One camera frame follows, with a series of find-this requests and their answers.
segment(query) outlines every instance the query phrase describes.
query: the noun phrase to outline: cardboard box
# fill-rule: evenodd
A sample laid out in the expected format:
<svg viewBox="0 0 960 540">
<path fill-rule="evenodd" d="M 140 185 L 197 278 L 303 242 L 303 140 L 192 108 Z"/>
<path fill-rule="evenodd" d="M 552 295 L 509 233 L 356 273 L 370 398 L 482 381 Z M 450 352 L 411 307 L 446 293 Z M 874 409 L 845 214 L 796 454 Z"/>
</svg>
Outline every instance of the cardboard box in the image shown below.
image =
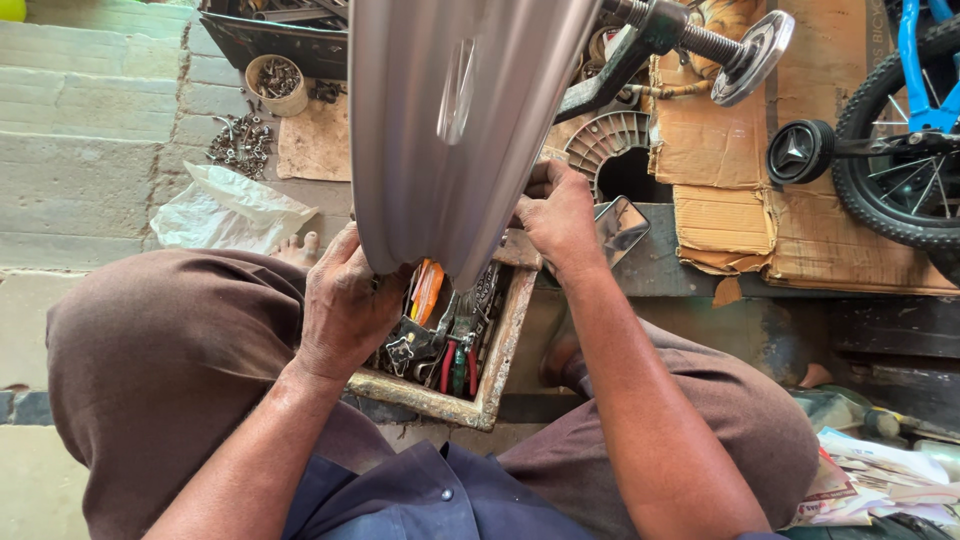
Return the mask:
<svg viewBox="0 0 960 540">
<path fill-rule="evenodd" d="M 707 95 L 656 100 L 650 170 L 674 185 L 678 255 L 711 274 L 760 271 L 772 284 L 850 291 L 960 294 L 926 254 L 847 215 L 829 172 L 773 186 L 769 137 L 798 118 L 835 124 L 850 95 L 894 48 L 882 0 L 769 0 L 791 13 L 793 40 L 750 97 L 724 109 Z M 652 64 L 655 84 L 697 80 L 676 54 Z"/>
</svg>

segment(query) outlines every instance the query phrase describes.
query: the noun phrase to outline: bicycle frame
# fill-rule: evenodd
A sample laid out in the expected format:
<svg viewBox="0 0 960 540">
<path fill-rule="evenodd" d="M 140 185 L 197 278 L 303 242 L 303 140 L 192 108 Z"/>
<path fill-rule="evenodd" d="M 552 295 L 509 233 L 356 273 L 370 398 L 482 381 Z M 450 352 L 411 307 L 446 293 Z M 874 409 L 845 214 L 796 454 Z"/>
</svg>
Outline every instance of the bicycle frame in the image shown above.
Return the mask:
<svg viewBox="0 0 960 540">
<path fill-rule="evenodd" d="M 947 0 L 929 0 L 930 12 L 937 24 L 951 18 L 953 11 Z M 917 55 L 917 19 L 920 16 L 920 0 L 903 0 L 903 15 L 900 17 L 900 32 L 898 47 L 900 61 L 903 65 L 903 76 L 906 80 L 907 101 L 910 106 L 910 117 L 907 119 L 911 132 L 939 129 L 948 134 L 960 117 L 960 84 L 953 89 L 937 107 L 930 106 L 926 95 L 924 73 L 920 68 L 920 58 Z"/>
</svg>

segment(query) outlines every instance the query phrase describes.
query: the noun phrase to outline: smartphone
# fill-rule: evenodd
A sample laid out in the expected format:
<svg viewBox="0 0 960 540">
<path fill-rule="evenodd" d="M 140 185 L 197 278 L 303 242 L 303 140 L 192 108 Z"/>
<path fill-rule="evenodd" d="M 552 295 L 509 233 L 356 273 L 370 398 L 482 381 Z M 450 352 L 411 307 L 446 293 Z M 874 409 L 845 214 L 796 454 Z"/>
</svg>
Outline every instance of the smartphone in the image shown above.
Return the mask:
<svg viewBox="0 0 960 540">
<path fill-rule="evenodd" d="M 650 222 L 630 199 L 620 195 L 594 219 L 597 243 L 610 268 L 650 231 Z"/>
</svg>

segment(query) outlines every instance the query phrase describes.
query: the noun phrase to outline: threaded screw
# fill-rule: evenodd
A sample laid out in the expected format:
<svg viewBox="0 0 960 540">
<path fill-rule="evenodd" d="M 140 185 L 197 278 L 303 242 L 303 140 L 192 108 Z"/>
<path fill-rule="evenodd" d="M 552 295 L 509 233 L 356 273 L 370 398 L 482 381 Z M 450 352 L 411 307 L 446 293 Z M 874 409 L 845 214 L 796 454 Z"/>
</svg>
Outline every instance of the threaded screw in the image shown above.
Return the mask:
<svg viewBox="0 0 960 540">
<path fill-rule="evenodd" d="M 639 0 L 603 0 L 603 9 L 636 27 L 650 11 L 650 6 Z M 689 22 L 686 23 L 678 44 L 683 49 L 724 67 L 736 66 L 747 49 L 729 37 L 720 36 Z"/>
</svg>

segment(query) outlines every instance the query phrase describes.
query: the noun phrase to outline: yellow ball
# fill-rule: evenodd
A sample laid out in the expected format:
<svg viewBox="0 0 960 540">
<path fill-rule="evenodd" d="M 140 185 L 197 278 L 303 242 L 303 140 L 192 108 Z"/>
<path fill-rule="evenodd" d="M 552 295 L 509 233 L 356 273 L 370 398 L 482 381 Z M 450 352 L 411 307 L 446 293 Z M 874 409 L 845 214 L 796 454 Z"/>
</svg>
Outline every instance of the yellow ball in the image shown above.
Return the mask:
<svg viewBox="0 0 960 540">
<path fill-rule="evenodd" d="M 27 18 L 26 0 L 0 0 L 0 20 L 23 22 Z"/>
</svg>

